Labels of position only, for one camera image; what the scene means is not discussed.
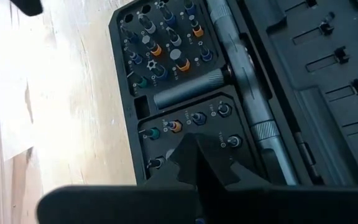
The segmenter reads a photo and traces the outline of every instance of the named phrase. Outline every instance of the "ratchet screwdriver handle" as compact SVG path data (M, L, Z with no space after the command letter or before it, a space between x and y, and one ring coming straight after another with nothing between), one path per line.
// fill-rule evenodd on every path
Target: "ratchet screwdriver handle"
M261 90L254 67L241 41L236 22L226 0L207 0L218 39L226 49L236 77L254 140L261 152L273 150L288 185L297 180L267 99Z

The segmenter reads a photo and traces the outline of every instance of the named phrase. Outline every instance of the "black plastic tool case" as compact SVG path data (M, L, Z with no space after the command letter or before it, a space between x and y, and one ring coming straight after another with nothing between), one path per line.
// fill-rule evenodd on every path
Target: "black plastic tool case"
M222 148L230 150L233 158L252 172L274 184L284 184L282 175L277 173L279 168L269 164L255 147L235 80L229 75L224 86L209 93L163 110L154 104L153 95L159 91L224 68L228 62L206 2L194 0L196 17L204 27L201 39L186 28L189 23L183 1L165 2L180 25L177 29L183 43L179 49L191 62L189 72L170 70L175 64L166 52L172 50L172 45L168 46L169 40L164 37L161 27L164 24L160 23L163 19L155 7L157 1L138 0L120 8L109 25L138 184L158 172L146 169L145 162L174 149L186 132L208 134L220 143L233 134L240 136L244 140L241 148L230 149L225 144ZM238 0L228 4L253 59L299 183L358 185L358 0ZM153 57L147 56L147 49L141 43L132 46L144 56L140 65L129 62L123 51L129 43L119 30L121 24L140 38L145 33L137 21L137 13L146 13L157 26L158 33L151 36L166 55L156 61L169 68L168 80L155 81L145 69L148 59ZM196 65L198 49L193 44L199 41L213 51L213 61L200 61ZM144 74L151 87L140 89L133 85L127 79L133 71ZM229 119L213 116L220 101L233 108ZM194 112L207 114L206 126L196 126L189 120L188 115ZM164 122L168 120L179 120L182 132L165 132ZM152 127L161 130L160 139L146 141L149 139L139 132Z

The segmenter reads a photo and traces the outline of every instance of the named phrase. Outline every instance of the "bit slot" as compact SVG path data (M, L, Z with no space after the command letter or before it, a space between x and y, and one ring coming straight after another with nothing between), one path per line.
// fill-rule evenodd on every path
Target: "bit slot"
M303 34L300 34L294 38L292 38L292 41L295 45L300 45L305 42L311 41L319 36L321 36L322 33L319 28L314 28L312 30L309 30L308 32L305 32Z
M146 4L146 5L144 5L144 6L142 7L141 12L142 12L143 14L147 14L147 13L150 12L151 9L152 9L151 6L149 6L148 4Z
M308 70L308 72L314 72L314 71L320 70L322 68L328 67L330 65L334 65L335 63L337 63L335 55L330 55L330 56L315 60L314 62L308 63L306 65L306 69Z
M125 15L124 21L125 21L126 23L130 23L133 19L134 19L134 15L132 15L132 14L130 13L130 14L126 14L126 15Z
M149 101L147 96L141 96L134 100L137 119L143 119L150 116Z
M345 86L336 90L326 92L327 99L330 102L340 100L352 95L354 95L354 92L352 91L352 88L350 86Z
M358 122L352 124L346 124L342 126L342 128L344 133L348 136L358 134Z

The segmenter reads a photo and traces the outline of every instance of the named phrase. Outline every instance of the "case hinge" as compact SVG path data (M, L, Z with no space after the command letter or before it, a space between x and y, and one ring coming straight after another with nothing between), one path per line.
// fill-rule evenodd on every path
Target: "case hinge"
M308 170L311 181L318 185L324 184L323 178L320 176L316 168L316 161L310 151L309 144L303 140L302 134L300 132L295 133L294 137L303 162L305 163L306 169Z

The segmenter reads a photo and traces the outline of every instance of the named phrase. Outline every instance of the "wooden surface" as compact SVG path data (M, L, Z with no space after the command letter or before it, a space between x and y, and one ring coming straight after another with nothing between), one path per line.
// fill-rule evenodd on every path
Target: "wooden surface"
M17 143L0 130L0 223L36 223L39 198L64 185L135 184L108 31L127 2L44 0L44 13L27 17L0 0L0 87L26 84L0 88L1 114L26 105L18 116L30 131L10 130L34 142L4 161Z

